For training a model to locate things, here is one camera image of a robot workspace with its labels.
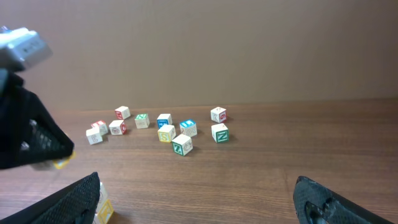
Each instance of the beige wall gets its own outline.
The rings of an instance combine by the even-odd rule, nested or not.
[[[50,109],[398,95],[396,0],[1,0],[54,56],[25,72]]]

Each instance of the yellow-trimmed block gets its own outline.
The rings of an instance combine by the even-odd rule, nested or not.
[[[173,138],[175,138],[175,127],[174,125],[165,124],[158,131],[157,135],[159,137],[159,141],[161,142],[172,142]]]
[[[66,165],[68,165],[71,159],[75,158],[75,156],[75,151],[73,151],[70,157],[31,164],[30,166],[36,170],[63,169]]]
[[[171,136],[169,133],[159,132],[159,141],[161,142],[172,142]]]
[[[113,214],[113,207],[111,205],[111,201],[107,199],[104,205],[102,206],[101,210],[97,214],[97,218],[101,224],[107,224],[109,219]]]

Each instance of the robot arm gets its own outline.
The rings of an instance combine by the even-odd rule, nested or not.
[[[71,156],[73,142],[15,74],[50,57],[50,48],[36,31],[2,27],[1,32],[0,169]]]

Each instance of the white block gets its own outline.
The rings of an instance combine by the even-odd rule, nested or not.
[[[157,135],[161,142],[172,142],[173,138],[176,136],[174,125],[163,125],[159,130],[157,130]]]
[[[173,124],[172,115],[171,114],[161,114],[157,118],[157,126],[161,128],[165,124]]]
[[[100,212],[101,208],[103,207],[104,203],[107,201],[109,197],[108,192],[105,189],[105,186],[102,184],[102,182],[99,183],[99,201],[97,205],[97,209],[95,210],[95,213]]]
[[[137,129],[149,127],[148,114],[139,114],[136,116],[135,120],[136,120]]]
[[[211,135],[217,143],[229,141],[229,130],[225,124],[215,124],[211,126]]]
[[[192,139],[190,136],[180,134],[172,141],[175,153],[185,156],[193,149]]]
[[[217,123],[222,123],[226,121],[226,109],[216,107],[210,111],[210,116],[212,121],[216,121]]]
[[[127,127],[124,124],[124,120],[112,121],[109,125],[109,130],[111,130],[112,135],[122,135],[127,133]]]
[[[180,123],[180,129],[181,129],[181,134],[184,134],[186,136],[192,137],[198,134],[197,124],[191,119],[182,121]]]
[[[130,110],[127,106],[121,106],[118,109],[116,109],[114,112],[116,114],[117,119],[126,119],[131,116]]]
[[[102,141],[102,135],[100,133],[99,127],[91,128],[91,129],[87,130],[86,136],[87,136],[88,142],[90,144],[97,144]]]
[[[91,127],[92,128],[99,127],[99,132],[101,133],[101,135],[108,133],[108,127],[106,126],[106,123],[103,120],[91,124]]]
[[[102,224],[98,218],[98,214],[94,215],[94,220],[93,220],[93,224]]]

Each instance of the wooden table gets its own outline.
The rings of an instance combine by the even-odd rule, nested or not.
[[[149,129],[126,120],[127,136],[89,145],[90,123],[113,111],[54,114],[75,142],[63,170],[29,166],[0,171],[0,218],[97,171],[116,213],[109,223],[298,223],[292,200],[299,175],[398,222],[398,100],[226,105],[230,142],[211,136],[214,106],[132,110]],[[187,156],[159,142],[155,119],[194,119]]]

